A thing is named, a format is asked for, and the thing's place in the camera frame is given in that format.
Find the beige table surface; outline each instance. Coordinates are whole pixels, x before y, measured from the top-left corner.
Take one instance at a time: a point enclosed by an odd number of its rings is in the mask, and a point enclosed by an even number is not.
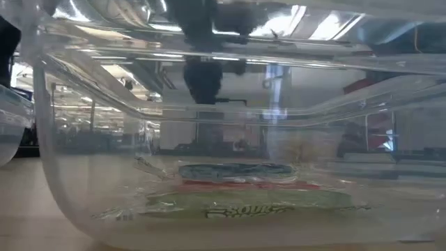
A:
[[[95,242],[75,229],[63,216],[48,189],[39,159],[13,160],[0,168],[0,251],[31,250],[118,249]],[[277,248],[277,250],[432,251],[437,249],[433,243],[382,243]]]

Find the plastic tub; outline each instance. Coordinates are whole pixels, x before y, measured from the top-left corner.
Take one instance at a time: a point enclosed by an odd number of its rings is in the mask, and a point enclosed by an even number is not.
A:
[[[0,167],[17,152],[25,128],[34,120],[33,104],[16,92],[0,86]]]
[[[202,1],[33,3],[3,12],[34,67],[49,186],[93,238],[285,247],[445,224],[444,3],[219,1],[209,40],[171,22],[199,34]],[[203,96],[193,83],[220,67]]]

